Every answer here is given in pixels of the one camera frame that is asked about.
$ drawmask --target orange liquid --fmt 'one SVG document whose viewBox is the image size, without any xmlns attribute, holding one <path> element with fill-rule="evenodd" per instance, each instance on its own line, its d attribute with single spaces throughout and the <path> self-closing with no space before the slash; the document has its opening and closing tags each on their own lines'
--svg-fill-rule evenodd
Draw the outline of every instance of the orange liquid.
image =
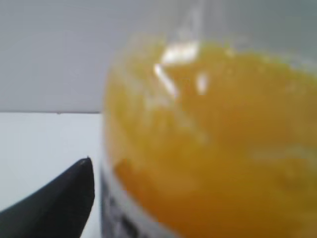
<svg viewBox="0 0 317 238">
<path fill-rule="evenodd" d="M 133 199 L 185 238 L 317 237 L 317 79 L 205 44 L 160 65 L 171 95 L 162 53 L 108 75 L 107 151 Z"/>
</svg>

